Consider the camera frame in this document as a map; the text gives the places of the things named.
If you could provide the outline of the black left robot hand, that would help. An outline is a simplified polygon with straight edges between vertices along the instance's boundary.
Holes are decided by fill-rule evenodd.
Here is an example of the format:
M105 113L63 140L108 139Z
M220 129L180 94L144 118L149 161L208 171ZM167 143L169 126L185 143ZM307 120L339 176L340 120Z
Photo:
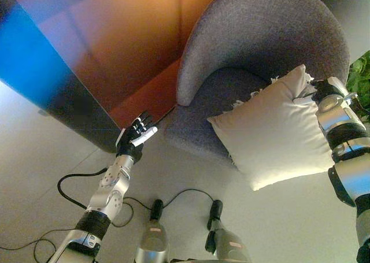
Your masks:
M134 164L137 163L142 158L143 144L157 131L152 116L148 111L142 112L127 128L121 130L116 140L116 156L128 155Z

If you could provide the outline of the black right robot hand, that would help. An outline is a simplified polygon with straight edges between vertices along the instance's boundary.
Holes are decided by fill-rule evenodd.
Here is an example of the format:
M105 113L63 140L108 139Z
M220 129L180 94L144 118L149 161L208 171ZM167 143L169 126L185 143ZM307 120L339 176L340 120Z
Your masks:
M337 77L333 76L325 80L314 80L310 85L315 89L312 100L316 103L320 103L329 95L339 95L344 98L349 94L345 85Z

